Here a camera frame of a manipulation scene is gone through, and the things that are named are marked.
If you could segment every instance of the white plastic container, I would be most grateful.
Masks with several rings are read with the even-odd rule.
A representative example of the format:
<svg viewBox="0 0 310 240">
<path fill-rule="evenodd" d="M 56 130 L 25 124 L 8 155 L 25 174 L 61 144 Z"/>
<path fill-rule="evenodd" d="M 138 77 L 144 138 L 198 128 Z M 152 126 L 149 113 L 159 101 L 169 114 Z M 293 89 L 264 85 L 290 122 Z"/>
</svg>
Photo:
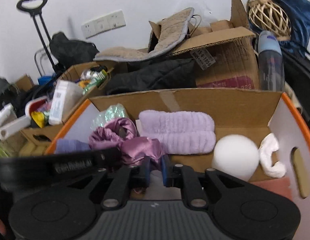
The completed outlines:
<svg viewBox="0 0 310 240">
<path fill-rule="evenodd" d="M 61 124 L 63 117 L 82 97 L 82 92 L 83 89 L 77 84 L 70 81 L 58 80 L 51 103 L 49 124 Z"/>
</svg>

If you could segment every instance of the black handle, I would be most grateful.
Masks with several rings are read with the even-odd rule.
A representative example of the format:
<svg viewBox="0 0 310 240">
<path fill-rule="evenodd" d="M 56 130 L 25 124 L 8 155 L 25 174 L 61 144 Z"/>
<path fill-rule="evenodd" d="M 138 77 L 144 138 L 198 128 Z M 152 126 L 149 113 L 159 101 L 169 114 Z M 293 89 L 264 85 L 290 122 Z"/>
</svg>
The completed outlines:
<svg viewBox="0 0 310 240">
<path fill-rule="evenodd" d="M 16 7 L 20 11 L 29 13 L 30 16 L 32 17 L 32 16 L 35 16 L 41 13 L 42 8 L 45 6 L 48 0 L 42 0 L 42 3 L 36 8 L 26 8 L 22 6 L 22 3 L 27 2 L 27 1 L 32 1 L 32 0 L 19 0 Z"/>
<path fill-rule="evenodd" d="M 198 176 L 192 167 L 183 165 L 182 167 L 174 167 L 180 170 L 183 178 L 183 198 L 190 208 L 206 209 L 208 199 L 205 192 L 202 190 L 202 185 L 199 182 Z"/>
<path fill-rule="evenodd" d="M 117 148 L 38 157 L 0 159 L 0 184 L 6 191 L 34 188 L 118 165 Z"/>
<path fill-rule="evenodd" d="M 111 182 L 101 203 L 103 209 L 111 210 L 125 206 L 125 203 L 129 198 L 129 182 L 133 169 L 134 168 L 128 166 L 122 166 L 116 172 L 116 177 Z"/>
</svg>

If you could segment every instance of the water bottle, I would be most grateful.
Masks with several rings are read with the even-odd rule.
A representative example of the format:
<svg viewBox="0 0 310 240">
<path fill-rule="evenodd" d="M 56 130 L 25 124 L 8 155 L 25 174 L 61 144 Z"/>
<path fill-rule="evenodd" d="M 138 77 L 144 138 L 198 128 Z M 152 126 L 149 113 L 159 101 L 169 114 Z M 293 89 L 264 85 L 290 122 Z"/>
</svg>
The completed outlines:
<svg viewBox="0 0 310 240">
<path fill-rule="evenodd" d="M 259 80 L 261 90 L 283 91 L 285 76 L 280 45 L 272 32 L 262 31 L 258 38 Z"/>
</svg>

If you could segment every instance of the white foam ball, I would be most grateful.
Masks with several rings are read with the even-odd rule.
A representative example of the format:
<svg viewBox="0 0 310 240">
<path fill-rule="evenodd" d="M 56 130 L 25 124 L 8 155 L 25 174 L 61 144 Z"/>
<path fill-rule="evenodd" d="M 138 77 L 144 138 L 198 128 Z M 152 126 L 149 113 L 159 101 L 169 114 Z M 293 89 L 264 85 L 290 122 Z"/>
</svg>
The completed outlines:
<svg viewBox="0 0 310 240">
<path fill-rule="evenodd" d="M 248 181 L 259 161 L 259 150 L 252 140 L 243 135 L 231 134 L 216 143 L 212 167 Z"/>
</svg>

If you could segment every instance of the bubble wrap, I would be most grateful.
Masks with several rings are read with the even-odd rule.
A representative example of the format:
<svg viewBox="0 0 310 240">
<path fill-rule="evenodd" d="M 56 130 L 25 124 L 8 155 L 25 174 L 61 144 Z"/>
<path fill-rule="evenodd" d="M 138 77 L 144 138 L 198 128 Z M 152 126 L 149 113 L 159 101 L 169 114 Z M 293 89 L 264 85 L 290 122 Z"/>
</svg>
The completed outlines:
<svg viewBox="0 0 310 240">
<path fill-rule="evenodd" d="M 105 123 L 115 118 L 128 117 L 125 107 L 122 104 L 112 105 L 104 111 L 101 111 L 93 120 L 91 129 L 94 131 L 97 127 L 103 127 Z"/>
</svg>

